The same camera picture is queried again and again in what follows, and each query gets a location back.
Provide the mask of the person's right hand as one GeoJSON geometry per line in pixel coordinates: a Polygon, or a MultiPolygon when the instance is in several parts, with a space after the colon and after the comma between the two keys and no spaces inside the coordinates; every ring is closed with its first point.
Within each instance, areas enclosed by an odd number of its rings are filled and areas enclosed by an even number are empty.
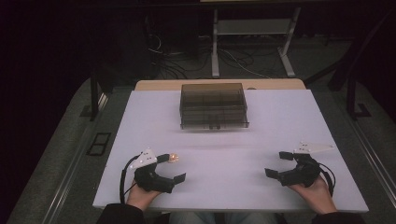
{"type": "Polygon", "coordinates": [[[326,181],[319,176],[310,187],[302,184],[292,185],[290,189],[297,192],[308,206],[318,215],[335,213],[337,211],[326,181]]]}

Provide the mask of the black metal stand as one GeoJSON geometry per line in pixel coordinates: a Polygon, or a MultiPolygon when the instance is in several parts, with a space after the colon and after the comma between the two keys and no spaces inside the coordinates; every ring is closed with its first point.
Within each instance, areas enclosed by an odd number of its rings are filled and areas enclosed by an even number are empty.
{"type": "Polygon", "coordinates": [[[90,121],[95,121],[100,110],[104,106],[106,94],[103,93],[98,81],[98,76],[94,71],[91,71],[90,76],[90,90],[91,90],[91,114],[90,121]]]}
{"type": "Polygon", "coordinates": [[[346,112],[353,120],[357,120],[358,118],[368,118],[371,114],[365,104],[358,104],[356,102],[356,88],[357,80],[356,78],[351,77],[347,81],[346,112]]]}

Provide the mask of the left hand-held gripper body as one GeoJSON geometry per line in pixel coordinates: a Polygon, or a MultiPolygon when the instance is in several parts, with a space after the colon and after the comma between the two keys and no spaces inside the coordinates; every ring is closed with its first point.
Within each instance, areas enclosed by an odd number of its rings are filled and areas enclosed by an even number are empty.
{"type": "Polygon", "coordinates": [[[132,159],[129,168],[134,170],[135,183],[145,191],[171,193],[174,179],[162,177],[156,173],[157,157],[151,149],[146,149],[132,159]]]}

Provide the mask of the dark transparent drawer box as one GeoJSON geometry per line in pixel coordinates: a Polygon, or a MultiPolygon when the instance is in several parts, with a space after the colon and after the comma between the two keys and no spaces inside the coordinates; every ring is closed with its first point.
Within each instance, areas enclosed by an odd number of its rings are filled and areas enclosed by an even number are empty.
{"type": "Polygon", "coordinates": [[[249,126],[248,106],[241,83],[183,84],[179,114],[182,130],[249,126]]]}

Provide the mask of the white metal desk frame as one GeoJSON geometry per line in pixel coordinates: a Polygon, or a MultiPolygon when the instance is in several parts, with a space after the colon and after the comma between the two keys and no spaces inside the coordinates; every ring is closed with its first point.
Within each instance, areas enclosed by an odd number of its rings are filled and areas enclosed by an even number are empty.
{"type": "Polygon", "coordinates": [[[285,43],[277,49],[277,53],[286,71],[287,77],[295,77],[295,73],[288,58],[288,50],[294,30],[301,12],[296,7],[293,15],[288,19],[258,19],[258,20],[220,20],[219,11],[213,12],[213,35],[211,65],[212,77],[219,78],[219,35],[284,35],[285,43]]]}

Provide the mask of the white foam board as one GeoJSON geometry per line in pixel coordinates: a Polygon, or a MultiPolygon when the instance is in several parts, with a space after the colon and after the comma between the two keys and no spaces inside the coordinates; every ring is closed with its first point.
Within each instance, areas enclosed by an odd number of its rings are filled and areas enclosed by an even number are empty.
{"type": "Polygon", "coordinates": [[[158,165],[159,175],[186,179],[172,193],[151,205],[157,211],[304,211],[304,201],[265,174],[294,168],[279,158],[301,143],[320,144],[315,160],[335,174],[333,200],[347,212],[368,207],[355,183],[317,102],[309,90],[247,90],[248,127],[235,130],[183,130],[179,91],[134,91],[125,108],[93,204],[119,201],[121,170],[145,149],[155,154],[176,153],[175,163],[158,165]]]}

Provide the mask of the person's left hand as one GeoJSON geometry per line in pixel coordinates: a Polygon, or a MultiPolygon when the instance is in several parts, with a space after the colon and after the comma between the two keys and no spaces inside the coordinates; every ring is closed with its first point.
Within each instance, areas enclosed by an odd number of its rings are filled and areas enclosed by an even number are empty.
{"type": "Polygon", "coordinates": [[[145,211],[149,208],[150,204],[154,201],[154,199],[159,195],[159,191],[145,191],[144,189],[141,189],[135,183],[135,181],[133,181],[126,203],[128,205],[139,208],[142,211],[145,211]]]}

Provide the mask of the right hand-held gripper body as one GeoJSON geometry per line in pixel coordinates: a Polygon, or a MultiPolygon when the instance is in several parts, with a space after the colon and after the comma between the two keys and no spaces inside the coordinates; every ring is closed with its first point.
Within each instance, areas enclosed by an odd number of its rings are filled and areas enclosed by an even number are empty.
{"type": "Polygon", "coordinates": [[[291,152],[294,155],[294,161],[297,162],[296,166],[292,170],[278,173],[278,181],[282,186],[303,184],[307,188],[320,175],[323,175],[329,187],[334,188],[335,175],[332,170],[312,157],[313,153],[331,149],[335,149],[335,146],[300,142],[297,148],[291,152]]]}

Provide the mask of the wooden table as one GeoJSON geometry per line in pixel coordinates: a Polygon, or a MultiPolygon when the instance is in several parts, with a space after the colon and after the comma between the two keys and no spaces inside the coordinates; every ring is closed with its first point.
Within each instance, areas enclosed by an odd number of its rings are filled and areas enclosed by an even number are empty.
{"type": "Polygon", "coordinates": [[[180,91],[184,84],[241,83],[245,90],[305,90],[298,78],[140,80],[136,91],[180,91]]]}

